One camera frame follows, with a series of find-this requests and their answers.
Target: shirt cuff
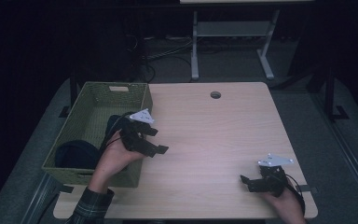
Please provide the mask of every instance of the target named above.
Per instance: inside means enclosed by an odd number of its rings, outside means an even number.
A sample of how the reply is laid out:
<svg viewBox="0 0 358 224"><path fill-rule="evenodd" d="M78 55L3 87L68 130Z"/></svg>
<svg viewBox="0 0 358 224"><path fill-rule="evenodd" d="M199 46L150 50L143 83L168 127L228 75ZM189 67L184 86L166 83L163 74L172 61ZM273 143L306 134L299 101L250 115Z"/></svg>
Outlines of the shirt cuff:
<svg viewBox="0 0 358 224"><path fill-rule="evenodd" d="M104 218L115 193L109 189L106 194L97 193L86 188L75 212L85 219Z"/></svg>

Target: floor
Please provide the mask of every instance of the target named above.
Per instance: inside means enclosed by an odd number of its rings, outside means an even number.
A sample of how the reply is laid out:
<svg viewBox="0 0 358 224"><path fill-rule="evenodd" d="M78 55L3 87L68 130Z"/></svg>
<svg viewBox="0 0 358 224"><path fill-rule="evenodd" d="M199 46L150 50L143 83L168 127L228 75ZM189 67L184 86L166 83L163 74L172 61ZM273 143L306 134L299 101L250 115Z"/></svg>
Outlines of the floor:
<svg viewBox="0 0 358 224"><path fill-rule="evenodd" d="M256 56L255 50L262 43L263 39L257 38L205 40L199 55L200 79L194 82L261 81L270 87L284 82L288 78L286 74L296 42L272 42L268 60L274 80L264 77ZM185 44L186 39L151 39L147 42L150 57ZM138 81L189 82L189 59L190 52L186 48L151 61L151 67L146 69L144 66L141 70L143 75ZM358 223L358 178L344 150L350 148L358 159L358 107L346 87L336 80L335 103L343 106L350 119L330 122L322 110L324 91L308 93L306 85L309 79L305 77L284 90L271 91L319 209L319 215L309 223ZM51 100L1 191L0 224L63 223L52 214L60 184L45 175L40 167L64 123L65 119L59 118L59 115L69 104L67 80ZM121 223L121 220L106 220L106 223ZM267 220L267 223L281 222L273 219Z"/></svg>

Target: hand-mounted device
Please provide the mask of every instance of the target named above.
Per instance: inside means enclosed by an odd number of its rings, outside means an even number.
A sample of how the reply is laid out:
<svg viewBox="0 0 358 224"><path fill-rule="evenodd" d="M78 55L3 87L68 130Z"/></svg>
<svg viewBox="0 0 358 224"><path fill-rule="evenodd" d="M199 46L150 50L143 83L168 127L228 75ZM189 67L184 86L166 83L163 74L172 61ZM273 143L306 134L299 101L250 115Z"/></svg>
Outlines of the hand-mounted device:
<svg viewBox="0 0 358 224"><path fill-rule="evenodd" d="M273 154L268 154L267 158L259 161L261 179L251 180L248 177L241 175L241 181L248 186L250 192L271 192L274 197L280 197L284 188L292 191L301 205L303 214L305 214L305 203L302 197L302 192L297 192L288 180L287 175L281 165L294 163L293 160L279 157Z"/></svg>
<svg viewBox="0 0 358 224"><path fill-rule="evenodd" d="M133 121L125 118L128 115L130 115L130 119ZM145 135L155 136L158 132L158 130L150 126L150 123L153 122L154 120L147 109L137 113L128 112L121 116L111 116L107 122L105 138L100 147L100 154L103 155L107 146L112 143L108 143L109 139L119 130L121 130L121 141L127 150L138 151L148 157L154 157L156 153L164 154L168 150L168 147L155 146L145 140Z"/></svg>

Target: black device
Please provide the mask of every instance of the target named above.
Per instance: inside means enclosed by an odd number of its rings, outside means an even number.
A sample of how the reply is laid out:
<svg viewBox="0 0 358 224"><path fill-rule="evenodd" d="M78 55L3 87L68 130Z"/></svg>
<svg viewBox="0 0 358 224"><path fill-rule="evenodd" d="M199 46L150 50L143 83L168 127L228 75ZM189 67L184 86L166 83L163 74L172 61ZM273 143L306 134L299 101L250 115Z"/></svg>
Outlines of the black device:
<svg viewBox="0 0 358 224"><path fill-rule="evenodd" d="M152 128L150 124L141 121L130 121L125 116L132 112L125 113L122 116L113 115L109 118L105 131L105 138L100 147L100 154L106 150L109 139L116 131L120 131L121 141L124 147L130 151L138 151L148 157L154 157L156 153L164 154L168 147L155 146L145 140L145 135L155 136L158 130Z"/></svg>
<svg viewBox="0 0 358 224"><path fill-rule="evenodd" d="M287 180L287 175L281 166L261 166L261 179L251 180L241 175L241 181L248 186L250 192L271 192L274 197L280 197L284 188L292 191L301 205L303 215L305 214L305 202L302 193L298 193Z"/></svg>

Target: basket handle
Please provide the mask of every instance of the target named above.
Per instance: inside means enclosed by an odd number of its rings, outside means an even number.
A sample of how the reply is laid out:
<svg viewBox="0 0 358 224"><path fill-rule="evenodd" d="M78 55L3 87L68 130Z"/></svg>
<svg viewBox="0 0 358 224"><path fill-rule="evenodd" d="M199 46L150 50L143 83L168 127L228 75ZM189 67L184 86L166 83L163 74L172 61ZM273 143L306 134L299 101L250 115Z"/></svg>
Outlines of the basket handle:
<svg viewBox="0 0 358 224"><path fill-rule="evenodd" d="M79 178L91 178L92 174L77 174L77 177L79 177Z"/></svg>
<svg viewBox="0 0 358 224"><path fill-rule="evenodd" d="M109 86L110 91L122 91L122 92L129 92L129 87L127 86Z"/></svg>

